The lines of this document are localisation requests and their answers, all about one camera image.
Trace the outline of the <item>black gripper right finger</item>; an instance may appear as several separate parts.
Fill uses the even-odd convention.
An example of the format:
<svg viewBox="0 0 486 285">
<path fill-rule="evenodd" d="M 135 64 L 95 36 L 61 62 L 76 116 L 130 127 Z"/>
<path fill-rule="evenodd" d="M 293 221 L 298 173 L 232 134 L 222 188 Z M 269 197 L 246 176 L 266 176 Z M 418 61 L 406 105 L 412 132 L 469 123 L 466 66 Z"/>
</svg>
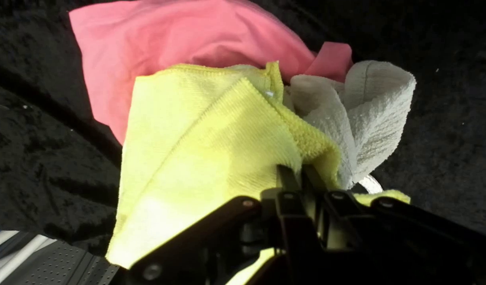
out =
<svg viewBox="0 0 486 285">
<path fill-rule="evenodd" d="M 325 195 L 328 194 L 326 186 L 323 184 L 323 180 L 312 167 L 304 167 L 301 172 L 301 188 L 304 192 L 304 197 L 315 202 L 323 202 Z"/>
</svg>

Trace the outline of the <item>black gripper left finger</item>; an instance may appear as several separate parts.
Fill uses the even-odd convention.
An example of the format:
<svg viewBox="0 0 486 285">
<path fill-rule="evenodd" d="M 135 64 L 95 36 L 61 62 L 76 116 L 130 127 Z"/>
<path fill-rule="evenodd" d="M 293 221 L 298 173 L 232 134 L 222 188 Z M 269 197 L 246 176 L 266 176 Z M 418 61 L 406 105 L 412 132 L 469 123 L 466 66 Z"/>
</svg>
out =
<svg viewBox="0 0 486 285">
<path fill-rule="evenodd" d="M 301 195 L 301 184 L 296 176 L 296 173 L 284 165 L 277 167 L 279 172 L 279 181 L 281 181 L 281 194 L 279 199 L 285 203 L 301 203 L 303 195 Z"/>
</svg>

